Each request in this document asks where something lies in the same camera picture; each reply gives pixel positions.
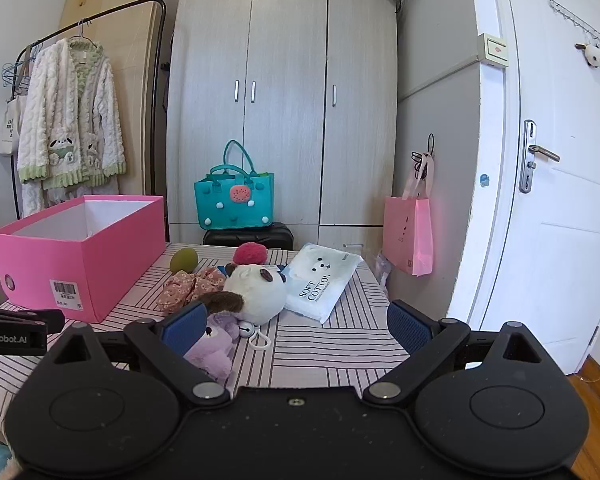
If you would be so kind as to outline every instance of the fuzzy white cardigan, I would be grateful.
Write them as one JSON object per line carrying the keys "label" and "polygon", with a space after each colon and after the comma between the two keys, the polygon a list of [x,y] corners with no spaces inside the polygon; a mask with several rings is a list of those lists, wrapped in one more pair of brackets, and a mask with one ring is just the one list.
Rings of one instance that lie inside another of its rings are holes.
{"label": "fuzzy white cardigan", "polygon": [[[78,70],[78,60],[87,61]],[[118,102],[109,59],[101,46],[60,40],[36,58],[24,113],[18,174],[44,189],[100,186],[126,171]],[[27,196],[39,193],[24,193]],[[39,203],[23,204],[25,213]]]}

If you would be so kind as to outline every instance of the teal tote handbag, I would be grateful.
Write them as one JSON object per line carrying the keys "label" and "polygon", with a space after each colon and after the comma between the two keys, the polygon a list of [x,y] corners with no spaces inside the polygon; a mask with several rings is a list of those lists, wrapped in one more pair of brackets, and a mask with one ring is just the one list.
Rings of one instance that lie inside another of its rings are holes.
{"label": "teal tote handbag", "polygon": [[[244,153],[251,173],[226,163],[226,152],[235,143]],[[224,147],[222,164],[214,166],[194,184],[198,223],[206,230],[263,227],[273,223],[273,173],[256,173],[247,151],[237,140]]]}

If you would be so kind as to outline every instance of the brown plush ear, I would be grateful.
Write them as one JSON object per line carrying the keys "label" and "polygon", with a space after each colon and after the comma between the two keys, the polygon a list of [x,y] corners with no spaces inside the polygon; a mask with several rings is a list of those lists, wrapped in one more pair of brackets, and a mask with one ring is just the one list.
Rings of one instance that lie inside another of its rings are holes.
{"label": "brown plush ear", "polygon": [[260,275],[268,282],[273,281],[273,276],[267,269],[260,269]]}
{"label": "brown plush ear", "polygon": [[226,272],[226,275],[231,276],[234,273],[235,267],[237,267],[237,265],[233,262],[226,264],[224,266],[224,271]]}
{"label": "brown plush ear", "polygon": [[240,312],[244,306],[242,296],[228,290],[208,292],[200,296],[198,301],[205,304],[209,316],[218,312]]}

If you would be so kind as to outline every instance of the clothes rack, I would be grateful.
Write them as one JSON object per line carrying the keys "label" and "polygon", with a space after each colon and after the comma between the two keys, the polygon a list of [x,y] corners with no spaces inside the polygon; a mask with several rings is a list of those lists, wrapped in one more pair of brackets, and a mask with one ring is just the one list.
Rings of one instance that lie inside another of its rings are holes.
{"label": "clothes rack", "polygon": [[[158,67],[160,65],[160,47],[162,44],[162,31],[164,30],[164,18],[167,13],[167,5],[164,3],[164,0],[135,0],[133,2],[129,2],[128,4],[120,5],[117,7],[113,7],[112,9],[103,10],[102,12],[98,12],[93,16],[89,16],[87,18],[83,18],[78,22],[75,22],[71,25],[67,25],[60,30],[56,30],[55,32],[45,36],[44,38],[37,40],[31,43],[29,46],[22,49],[22,52],[18,55],[18,59],[16,59],[16,66],[20,62],[20,58],[27,51],[28,48],[33,49],[37,45],[44,43],[46,40],[50,40],[51,38],[62,34],[68,30],[71,30],[74,27],[78,27],[84,22],[90,22],[92,20],[96,20],[97,18],[101,18],[103,16],[107,16],[108,14],[112,14],[114,12],[118,12],[119,10],[128,9],[129,7],[134,7],[136,5],[145,4],[148,2],[155,2],[160,5],[160,23],[158,24],[158,37],[157,42],[155,44],[155,55],[154,55],[154,84],[151,92],[151,125],[149,130],[149,154],[150,154],[150,182],[151,182],[151,194],[155,195],[155,168],[154,168],[154,155],[155,155],[155,104],[157,101],[157,91],[158,91]],[[11,99],[15,99],[16,97],[16,73],[14,72],[13,81],[11,85]],[[14,155],[11,155],[11,183],[13,185],[13,201],[16,208],[16,216],[18,220],[20,220],[20,206],[18,205],[18,194],[17,194],[17,186],[16,186],[16,163]],[[165,231],[168,236],[168,219],[166,217],[166,206],[165,206]]]}

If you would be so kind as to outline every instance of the striped tablecloth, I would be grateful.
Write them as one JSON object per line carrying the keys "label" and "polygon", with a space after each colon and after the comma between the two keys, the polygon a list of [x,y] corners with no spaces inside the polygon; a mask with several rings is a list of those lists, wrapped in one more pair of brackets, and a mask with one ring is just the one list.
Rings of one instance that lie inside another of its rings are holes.
{"label": "striped tablecloth", "polygon": [[[164,314],[155,301],[171,275],[169,262],[183,247],[194,247],[202,267],[231,261],[234,248],[168,244],[166,250],[99,324],[96,331],[122,330],[141,317],[160,320]],[[296,252],[270,250],[270,264],[286,264]],[[353,386],[358,394],[407,357],[386,327],[388,300],[366,263],[361,263],[341,295],[331,317],[324,323],[283,310],[261,330],[271,339],[267,351],[254,351],[246,339],[232,352],[232,373],[226,387],[235,393],[240,386],[319,387]],[[3,303],[6,310],[19,310]],[[64,328],[73,321],[67,320]],[[59,334],[49,336],[53,344]],[[0,356],[0,421],[6,407],[22,386],[39,357]]]}

